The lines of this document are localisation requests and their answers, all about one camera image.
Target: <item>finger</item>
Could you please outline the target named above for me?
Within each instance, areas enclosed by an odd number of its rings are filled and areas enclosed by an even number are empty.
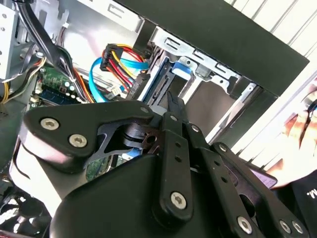
[[[282,133],[286,136],[289,135],[289,132],[291,131],[293,125],[295,124],[296,122],[296,119],[297,119],[297,115],[295,117],[293,117],[292,119],[289,120],[288,123],[285,124],[283,130],[282,130]]]
[[[302,143],[301,151],[307,156],[313,156],[317,142],[317,111],[313,112],[311,122],[307,126]]]
[[[293,149],[299,149],[302,134],[305,130],[308,112],[301,112],[298,114],[294,125],[289,132],[289,146],[294,146]]]

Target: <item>fan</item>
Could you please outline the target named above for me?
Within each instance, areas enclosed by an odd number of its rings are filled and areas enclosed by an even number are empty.
[[[0,214],[16,209],[13,216],[0,224],[0,229],[14,232],[16,226],[17,233],[30,237],[41,237],[48,227],[51,217],[43,203],[23,191],[16,188],[8,188],[4,194]]]

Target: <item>metal sheet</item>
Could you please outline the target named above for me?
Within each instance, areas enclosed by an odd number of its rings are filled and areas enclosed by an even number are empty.
[[[317,1],[226,0],[309,60],[317,59]]]
[[[223,0],[117,1],[278,96],[308,63]]]

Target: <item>metal frame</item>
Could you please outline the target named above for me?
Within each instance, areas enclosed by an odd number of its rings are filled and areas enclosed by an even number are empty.
[[[308,63],[223,0],[117,2],[277,96]]]

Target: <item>person's hand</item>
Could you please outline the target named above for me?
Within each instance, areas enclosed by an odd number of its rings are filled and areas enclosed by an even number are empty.
[[[282,159],[267,171],[278,179],[276,186],[306,177],[317,170],[317,111],[305,130],[308,112],[290,120],[283,131]]]

